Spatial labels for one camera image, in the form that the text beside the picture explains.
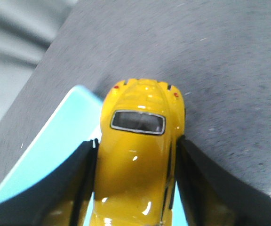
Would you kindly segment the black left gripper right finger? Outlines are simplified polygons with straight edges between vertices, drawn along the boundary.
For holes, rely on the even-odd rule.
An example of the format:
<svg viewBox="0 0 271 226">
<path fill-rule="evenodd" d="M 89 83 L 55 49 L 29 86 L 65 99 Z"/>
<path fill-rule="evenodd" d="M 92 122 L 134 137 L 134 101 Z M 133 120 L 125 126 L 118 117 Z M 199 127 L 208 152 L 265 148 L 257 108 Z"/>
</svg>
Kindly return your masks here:
<svg viewBox="0 0 271 226">
<path fill-rule="evenodd" d="M 190 226 L 271 226 L 271 197 L 239 180 L 192 141 L 177 141 L 175 177 Z"/>
</svg>

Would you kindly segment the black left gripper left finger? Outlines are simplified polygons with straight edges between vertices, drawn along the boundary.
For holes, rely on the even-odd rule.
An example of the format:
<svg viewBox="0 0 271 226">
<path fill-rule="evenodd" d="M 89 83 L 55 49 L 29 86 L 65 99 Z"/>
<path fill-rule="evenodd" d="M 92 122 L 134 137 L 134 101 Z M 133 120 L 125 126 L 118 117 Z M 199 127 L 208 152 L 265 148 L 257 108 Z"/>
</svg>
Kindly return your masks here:
<svg viewBox="0 0 271 226">
<path fill-rule="evenodd" d="M 81 226 L 93 191 L 98 140 L 82 142 L 55 170 L 0 203 L 0 226 Z"/>
</svg>

